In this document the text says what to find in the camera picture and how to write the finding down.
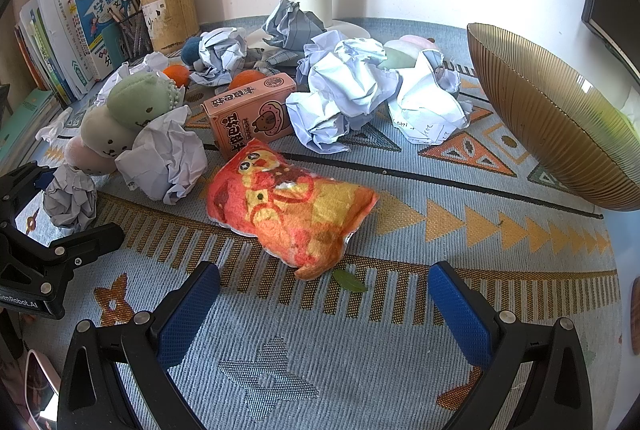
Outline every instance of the green notebook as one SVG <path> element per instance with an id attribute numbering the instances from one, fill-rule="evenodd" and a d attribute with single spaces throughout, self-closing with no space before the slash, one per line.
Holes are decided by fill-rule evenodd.
<path id="1" fill-rule="evenodd" d="M 14 114 L 6 120 L 0 129 L 0 161 L 11 153 L 22 130 L 34 119 L 50 96 L 52 96 L 50 90 L 32 90 Z"/>

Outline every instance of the metal screw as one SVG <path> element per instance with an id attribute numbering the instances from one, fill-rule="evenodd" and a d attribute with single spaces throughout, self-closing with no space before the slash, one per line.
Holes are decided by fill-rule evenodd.
<path id="1" fill-rule="evenodd" d="M 516 321 L 516 315 L 511 311 L 500 311 L 500 320 L 506 324 L 512 324 Z"/>
<path id="2" fill-rule="evenodd" d="M 136 325 L 144 325 L 151 319 L 151 313 L 148 311 L 140 311 L 133 316 L 133 323 Z"/>
<path id="3" fill-rule="evenodd" d="M 564 330 L 571 331 L 574 328 L 574 323 L 569 318 L 560 318 L 560 327 Z"/>
<path id="4" fill-rule="evenodd" d="M 89 320 L 82 320 L 78 325 L 76 325 L 76 331 L 79 333 L 85 333 L 91 328 L 91 322 Z"/>

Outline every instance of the cardboard box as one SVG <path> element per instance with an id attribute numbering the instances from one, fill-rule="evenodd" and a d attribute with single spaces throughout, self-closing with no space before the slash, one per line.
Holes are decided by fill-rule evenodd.
<path id="1" fill-rule="evenodd" d="M 193 0 L 142 0 L 140 3 L 154 50 L 170 54 L 187 38 L 200 32 Z"/>
<path id="2" fill-rule="evenodd" d="M 254 137 L 266 143 L 293 133 L 285 100 L 296 82 L 276 74 L 206 100 L 202 107 L 220 153 L 230 159 Z"/>

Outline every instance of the green leaf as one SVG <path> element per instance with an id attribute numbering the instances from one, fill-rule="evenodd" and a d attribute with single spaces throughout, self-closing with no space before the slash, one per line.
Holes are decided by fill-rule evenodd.
<path id="1" fill-rule="evenodd" d="M 333 276 L 334 280 L 340 285 L 340 287 L 342 289 L 347 289 L 347 291 L 364 293 L 369 290 L 366 285 L 344 269 L 334 269 Z"/>

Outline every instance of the gray star pattern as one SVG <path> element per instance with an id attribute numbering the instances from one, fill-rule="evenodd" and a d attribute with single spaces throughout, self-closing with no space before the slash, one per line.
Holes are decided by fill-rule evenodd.
<path id="1" fill-rule="evenodd" d="M 306 380 L 287 371 L 289 358 L 282 338 L 258 349 L 254 362 L 220 361 L 218 370 L 246 391 L 244 403 L 254 421 L 264 419 L 278 401 L 315 399 L 318 391 Z"/>

